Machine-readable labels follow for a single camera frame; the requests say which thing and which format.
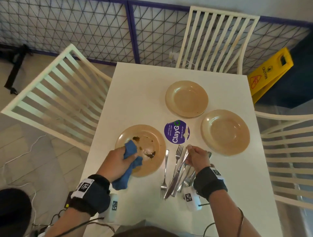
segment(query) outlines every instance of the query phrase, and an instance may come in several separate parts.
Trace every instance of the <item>silverware pile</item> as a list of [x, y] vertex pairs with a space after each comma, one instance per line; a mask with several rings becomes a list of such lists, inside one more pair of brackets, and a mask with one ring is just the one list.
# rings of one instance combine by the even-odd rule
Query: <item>silverware pile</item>
[[176, 151], [176, 155], [175, 155], [175, 157], [176, 157], [176, 164], [175, 164], [174, 174], [173, 174], [173, 177], [172, 177], [172, 180], [170, 182], [169, 187], [167, 187], [166, 182], [165, 182], [166, 166], [167, 166], [167, 159], [168, 159], [168, 154], [169, 154], [169, 150], [166, 150], [166, 153], [165, 153], [164, 181], [163, 181], [163, 184], [161, 185], [161, 198], [163, 200], [166, 200], [169, 196], [175, 197], [176, 193], [177, 192], [180, 193], [184, 187], [193, 186], [193, 182], [194, 182], [194, 180], [196, 178], [196, 172], [193, 171], [193, 173], [190, 176], [188, 176], [191, 167], [189, 167], [189, 169], [188, 169], [188, 171], [187, 171], [183, 181], [180, 183], [181, 178], [182, 178], [182, 176], [184, 174], [184, 171], [186, 169], [186, 166], [187, 166], [187, 164], [186, 164], [186, 159], [187, 159], [187, 156], [188, 156], [187, 148], [186, 148], [184, 157], [183, 157], [183, 159], [182, 159], [178, 169], [176, 170], [177, 163], [178, 163], [179, 159], [182, 157], [183, 148], [184, 147], [182, 145], [178, 145], [178, 148], [177, 148], [177, 151]]

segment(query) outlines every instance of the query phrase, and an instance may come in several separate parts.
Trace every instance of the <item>plate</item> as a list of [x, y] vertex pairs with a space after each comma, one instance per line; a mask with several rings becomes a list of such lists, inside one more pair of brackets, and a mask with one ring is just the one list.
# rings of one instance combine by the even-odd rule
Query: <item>plate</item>
[[250, 132], [243, 119], [224, 109], [204, 116], [201, 135], [208, 147], [226, 156], [243, 152], [250, 143]]
[[178, 81], [170, 85], [165, 94], [168, 109], [180, 116], [191, 118], [202, 114], [208, 106], [205, 90], [192, 81]]
[[124, 146], [129, 140], [134, 141], [138, 155], [143, 158], [142, 166], [133, 169], [132, 175], [144, 177], [155, 172], [165, 157], [166, 145], [162, 134], [149, 125], [134, 125], [122, 132], [115, 149]]

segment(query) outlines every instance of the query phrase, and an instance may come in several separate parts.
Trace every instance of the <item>round sticker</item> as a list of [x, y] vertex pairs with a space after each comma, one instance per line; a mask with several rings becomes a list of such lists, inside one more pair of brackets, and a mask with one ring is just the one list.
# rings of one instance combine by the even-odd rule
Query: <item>round sticker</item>
[[184, 121], [176, 120], [165, 125], [164, 135], [171, 143], [182, 144], [188, 140], [190, 130]]

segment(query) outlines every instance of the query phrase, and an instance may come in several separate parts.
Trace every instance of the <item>black metal stand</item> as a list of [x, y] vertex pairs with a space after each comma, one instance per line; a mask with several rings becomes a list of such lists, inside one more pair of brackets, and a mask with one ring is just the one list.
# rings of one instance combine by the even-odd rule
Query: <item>black metal stand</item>
[[25, 44], [19, 48], [0, 44], [0, 58], [8, 60], [14, 64], [8, 80], [4, 85], [5, 88], [10, 90], [10, 94], [18, 94], [16, 89], [13, 87], [13, 83], [27, 53], [32, 55], [30, 48]]

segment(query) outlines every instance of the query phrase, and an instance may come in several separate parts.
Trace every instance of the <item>white table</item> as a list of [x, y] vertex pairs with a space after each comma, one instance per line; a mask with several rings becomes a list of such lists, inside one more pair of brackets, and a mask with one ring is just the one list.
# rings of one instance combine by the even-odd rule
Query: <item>white table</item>
[[[118, 63], [82, 179], [96, 173], [126, 128], [147, 124], [164, 134], [166, 123], [180, 119], [169, 112], [164, 99], [167, 88], [180, 80], [194, 81], [206, 90], [209, 97], [206, 112], [227, 109], [246, 122], [251, 137], [248, 148], [231, 157], [213, 152], [211, 162], [225, 177], [228, 193], [257, 231], [264, 237], [282, 236], [249, 85], [243, 75]], [[200, 134], [203, 116], [181, 120], [190, 127], [187, 144], [209, 150]], [[164, 139], [170, 150], [166, 178], [169, 185], [177, 145]], [[165, 160], [155, 173], [144, 178], [131, 177], [126, 190], [112, 190], [119, 195], [116, 223], [133, 225], [146, 219], [168, 230], [203, 235], [205, 227], [213, 222], [209, 205], [190, 212], [179, 194], [162, 201], [164, 165]], [[210, 227], [206, 235], [218, 236], [216, 228]]]

